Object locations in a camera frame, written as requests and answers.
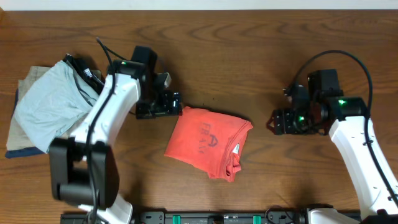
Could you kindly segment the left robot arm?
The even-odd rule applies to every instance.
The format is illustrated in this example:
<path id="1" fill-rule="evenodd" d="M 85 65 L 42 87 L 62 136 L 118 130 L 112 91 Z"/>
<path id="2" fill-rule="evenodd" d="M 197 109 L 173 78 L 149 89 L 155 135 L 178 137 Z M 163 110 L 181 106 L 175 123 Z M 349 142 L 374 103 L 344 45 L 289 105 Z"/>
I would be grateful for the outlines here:
<path id="1" fill-rule="evenodd" d="M 157 54 L 137 46 L 131 59 L 117 57 L 108 67 L 102 92 L 83 122 L 67 139 L 49 147 L 52 195 L 83 213 L 64 213 L 60 223 L 131 223 L 133 206 L 119 194 L 112 147 L 135 109 L 137 119 L 177 116 L 181 96 L 169 90 L 169 73 L 156 73 Z"/>

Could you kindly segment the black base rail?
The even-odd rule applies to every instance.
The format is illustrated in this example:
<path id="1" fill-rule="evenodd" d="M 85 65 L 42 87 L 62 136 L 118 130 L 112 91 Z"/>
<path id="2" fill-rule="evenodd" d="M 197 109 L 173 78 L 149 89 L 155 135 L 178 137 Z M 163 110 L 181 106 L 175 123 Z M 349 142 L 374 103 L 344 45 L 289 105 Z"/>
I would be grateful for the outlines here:
<path id="1" fill-rule="evenodd" d="M 96 220 L 88 221 L 85 213 L 67 212 L 60 215 L 60 223 L 118 223 L 117 220 L 111 221 L 111 217 L 105 218 L 100 215 L 98 210 Z M 188 213 L 188 212 L 132 212 L 130 219 L 121 223 L 131 224 L 266 224 L 266 223 L 310 223 L 306 214 L 307 210 L 289 210 L 282 207 L 271 207 L 262 213 Z M 342 218 L 348 221 L 338 221 L 337 223 L 360 223 L 361 218 L 358 212 L 343 212 Z"/>

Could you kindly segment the navy blue folded garment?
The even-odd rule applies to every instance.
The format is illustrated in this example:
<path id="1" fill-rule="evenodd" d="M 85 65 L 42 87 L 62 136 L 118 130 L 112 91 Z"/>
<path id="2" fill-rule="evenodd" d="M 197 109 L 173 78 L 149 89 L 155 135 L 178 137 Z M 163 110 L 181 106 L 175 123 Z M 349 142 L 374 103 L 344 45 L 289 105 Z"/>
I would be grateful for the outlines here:
<path id="1" fill-rule="evenodd" d="M 6 143 L 6 154 L 5 157 L 8 159 L 17 157 L 28 157 L 44 154 L 40 149 L 36 148 L 26 133 L 22 130 L 18 122 L 14 117 L 16 106 L 19 101 L 19 90 L 16 90 L 14 107 L 11 116 L 11 123 L 9 128 L 9 134 Z"/>

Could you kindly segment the black folded garment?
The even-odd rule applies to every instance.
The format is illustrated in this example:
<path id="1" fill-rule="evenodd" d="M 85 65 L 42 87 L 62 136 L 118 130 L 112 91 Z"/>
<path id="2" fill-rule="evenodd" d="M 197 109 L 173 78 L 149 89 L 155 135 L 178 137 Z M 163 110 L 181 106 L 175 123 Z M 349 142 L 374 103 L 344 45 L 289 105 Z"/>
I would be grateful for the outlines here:
<path id="1" fill-rule="evenodd" d="M 75 69 L 77 74 L 88 84 L 97 94 L 100 94 L 104 87 L 104 80 L 101 72 L 91 70 L 82 58 L 75 58 L 71 54 L 66 53 L 63 58 L 64 62 L 69 62 Z"/>

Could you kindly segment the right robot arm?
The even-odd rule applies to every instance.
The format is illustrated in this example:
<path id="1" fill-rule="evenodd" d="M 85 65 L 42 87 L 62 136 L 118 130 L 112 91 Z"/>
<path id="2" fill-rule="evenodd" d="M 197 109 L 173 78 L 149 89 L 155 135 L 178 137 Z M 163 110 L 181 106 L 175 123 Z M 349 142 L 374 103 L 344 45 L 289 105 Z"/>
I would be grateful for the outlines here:
<path id="1" fill-rule="evenodd" d="M 338 148 L 360 207 L 360 223 L 397 223 L 397 180 L 365 118 L 360 97 L 344 96 L 335 69 L 308 75 L 308 86 L 284 91 L 291 106 L 273 111 L 267 128 L 275 135 L 321 134 Z"/>

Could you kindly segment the red soccer t-shirt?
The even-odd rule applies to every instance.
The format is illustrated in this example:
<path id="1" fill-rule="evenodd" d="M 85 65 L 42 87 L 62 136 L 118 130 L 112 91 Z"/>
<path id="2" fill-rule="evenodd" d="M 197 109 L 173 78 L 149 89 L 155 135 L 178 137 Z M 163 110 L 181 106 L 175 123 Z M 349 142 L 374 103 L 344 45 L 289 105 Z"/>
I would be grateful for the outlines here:
<path id="1" fill-rule="evenodd" d="M 211 179 L 233 182 L 248 132 L 245 119 L 206 109 L 184 107 L 165 156 L 205 171 Z"/>

